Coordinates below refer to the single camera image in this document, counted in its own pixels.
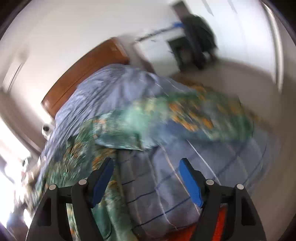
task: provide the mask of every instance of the floor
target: floor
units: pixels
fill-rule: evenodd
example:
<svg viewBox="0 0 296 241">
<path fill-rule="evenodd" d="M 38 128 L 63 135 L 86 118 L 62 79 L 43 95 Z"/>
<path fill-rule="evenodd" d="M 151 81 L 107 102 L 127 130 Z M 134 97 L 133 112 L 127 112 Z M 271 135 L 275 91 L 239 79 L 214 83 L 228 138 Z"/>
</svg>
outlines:
<svg viewBox="0 0 296 241">
<path fill-rule="evenodd" d="M 278 241 L 296 213 L 296 81 L 284 79 L 282 94 L 264 73 L 220 61 L 199 71 L 188 67 L 173 79 L 188 78 L 227 94 L 268 123 L 279 138 L 281 150 L 265 179 L 252 195 L 267 240 Z"/>
</svg>

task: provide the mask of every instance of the bed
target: bed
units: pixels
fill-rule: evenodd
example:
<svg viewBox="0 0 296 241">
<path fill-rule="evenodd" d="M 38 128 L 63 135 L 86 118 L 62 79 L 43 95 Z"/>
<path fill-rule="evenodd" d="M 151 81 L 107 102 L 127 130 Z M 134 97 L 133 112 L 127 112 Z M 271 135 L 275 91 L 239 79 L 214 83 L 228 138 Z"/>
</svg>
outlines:
<svg viewBox="0 0 296 241">
<path fill-rule="evenodd" d="M 42 105 L 55 118 L 56 128 L 41 154 L 38 182 L 55 151 L 77 134 L 86 120 L 125 108 L 139 98 L 192 91 L 128 63 L 118 40 L 111 38 L 78 60 L 49 90 Z M 181 158 L 187 157 L 206 178 L 227 186 L 242 183 L 252 192 L 278 149 L 272 134 L 255 124 L 252 137 L 244 141 L 180 139 L 145 151 L 119 151 L 120 182 L 133 232 L 157 239 L 197 221 L 200 210 L 191 202 L 178 172 Z"/>
</svg>

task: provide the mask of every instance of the wooden bed frame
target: wooden bed frame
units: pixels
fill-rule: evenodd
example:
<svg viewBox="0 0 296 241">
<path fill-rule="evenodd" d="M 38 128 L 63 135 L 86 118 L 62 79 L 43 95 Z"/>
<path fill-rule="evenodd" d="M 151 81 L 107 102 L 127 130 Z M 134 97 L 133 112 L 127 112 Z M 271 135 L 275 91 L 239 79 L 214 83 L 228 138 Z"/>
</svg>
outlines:
<svg viewBox="0 0 296 241">
<path fill-rule="evenodd" d="M 101 43 L 73 64 L 53 85 L 41 104 L 55 118 L 56 113 L 76 90 L 76 86 L 104 66 L 129 64 L 117 38 Z"/>
</svg>

